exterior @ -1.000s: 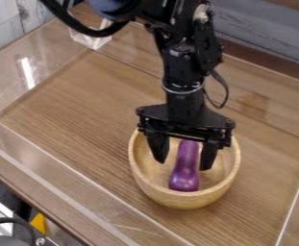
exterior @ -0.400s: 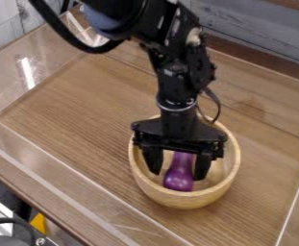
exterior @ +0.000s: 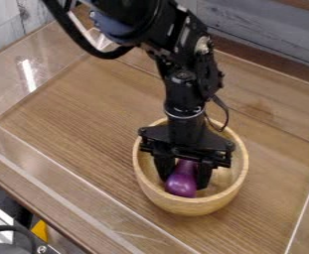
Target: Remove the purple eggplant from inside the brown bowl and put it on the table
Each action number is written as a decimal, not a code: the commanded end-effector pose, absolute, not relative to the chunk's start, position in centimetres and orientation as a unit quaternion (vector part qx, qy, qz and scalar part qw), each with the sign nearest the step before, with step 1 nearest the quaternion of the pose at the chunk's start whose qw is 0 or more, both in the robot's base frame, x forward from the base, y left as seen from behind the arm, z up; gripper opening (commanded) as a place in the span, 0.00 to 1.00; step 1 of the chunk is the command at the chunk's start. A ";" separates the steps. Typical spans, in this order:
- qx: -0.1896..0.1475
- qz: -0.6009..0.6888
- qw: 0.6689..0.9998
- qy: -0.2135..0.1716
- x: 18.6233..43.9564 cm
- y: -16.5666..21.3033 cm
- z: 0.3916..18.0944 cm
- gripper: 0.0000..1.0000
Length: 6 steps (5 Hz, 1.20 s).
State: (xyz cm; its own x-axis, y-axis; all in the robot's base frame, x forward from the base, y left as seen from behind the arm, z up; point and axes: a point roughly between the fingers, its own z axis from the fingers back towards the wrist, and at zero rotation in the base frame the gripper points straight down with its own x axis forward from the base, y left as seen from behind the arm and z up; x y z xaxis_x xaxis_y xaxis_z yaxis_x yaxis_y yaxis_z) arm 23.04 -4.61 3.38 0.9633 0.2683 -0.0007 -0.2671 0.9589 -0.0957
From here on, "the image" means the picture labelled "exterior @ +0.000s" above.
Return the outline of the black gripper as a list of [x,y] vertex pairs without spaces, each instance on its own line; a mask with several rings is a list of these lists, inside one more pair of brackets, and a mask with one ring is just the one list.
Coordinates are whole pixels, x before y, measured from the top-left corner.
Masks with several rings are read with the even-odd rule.
[[154,158],[159,178],[167,181],[175,169],[175,160],[199,163],[196,188],[203,190],[210,182],[212,169],[231,166],[233,142],[208,129],[203,110],[188,117],[167,116],[167,122],[138,130],[140,151]]

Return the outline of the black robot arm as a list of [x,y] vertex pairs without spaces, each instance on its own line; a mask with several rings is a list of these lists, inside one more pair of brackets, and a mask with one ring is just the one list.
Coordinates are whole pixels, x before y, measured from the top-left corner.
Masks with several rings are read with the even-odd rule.
[[202,190],[212,169],[231,165],[234,144],[219,136],[206,103],[223,102],[216,91],[223,73],[214,58],[207,26],[175,0],[80,0],[89,7],[89,18],[105,37],[117,44],[111,52],[99,50],[87,40],[57,0],[41,0],[77,46],[92,56],[113,60],[140,48],[154,60],[164,83],[163,109],[167,123],[143,127],[139,149],[152,156],[159,178],[167,180],[175,161],[196,164],[192,172]]

